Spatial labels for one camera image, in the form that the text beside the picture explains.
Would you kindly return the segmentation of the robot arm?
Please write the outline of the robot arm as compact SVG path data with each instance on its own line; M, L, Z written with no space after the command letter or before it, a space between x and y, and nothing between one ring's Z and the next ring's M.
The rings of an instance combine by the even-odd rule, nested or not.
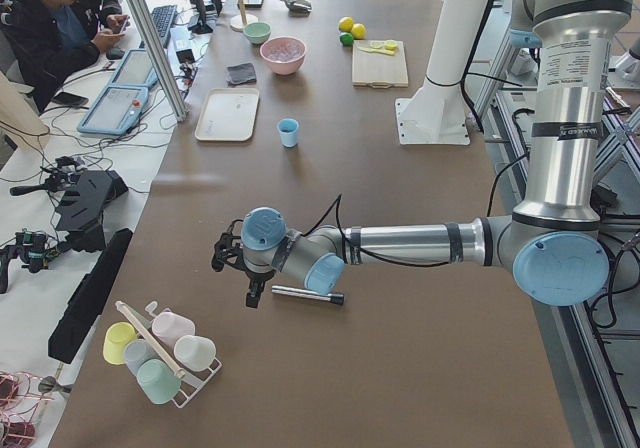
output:
M591 193L603 138L613 36L633 0L513 0L510 37L540 51L523 200L508 215L469 223L351 227L316 223L300 232L275 209L234 220L215 243L212 268L248 276L246 303L259 304L277 273L329 295L349 265L384 262L435 268L475 262L508 270L533 299L576 305L613 292L620 257L599 242Z

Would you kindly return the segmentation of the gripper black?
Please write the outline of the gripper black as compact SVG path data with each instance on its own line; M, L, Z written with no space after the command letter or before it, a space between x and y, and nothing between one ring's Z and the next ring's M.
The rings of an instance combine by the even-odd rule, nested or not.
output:
M214 243L214 252L211 267L215 272L221 272L225 266L229 266L243 272L249 278L249 287L245 297L245 306L257 308L261 299L261 288L268 281L268 273L258 273L247 267L241 237L234 234L234 228L241 220L233 220L228 228L222 232L220 238Z

